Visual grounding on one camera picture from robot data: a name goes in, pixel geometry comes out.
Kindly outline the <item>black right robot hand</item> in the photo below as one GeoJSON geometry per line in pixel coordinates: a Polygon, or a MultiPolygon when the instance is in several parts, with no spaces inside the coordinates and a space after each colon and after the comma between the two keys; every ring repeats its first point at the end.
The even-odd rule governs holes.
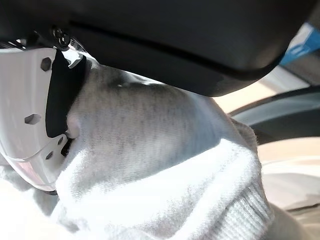
{"type": "Polygon", "coordinates": [[[54,192],[86,62],[218,97],[267,75],[317,0],[3,0],[0,153],[54,192]]]}

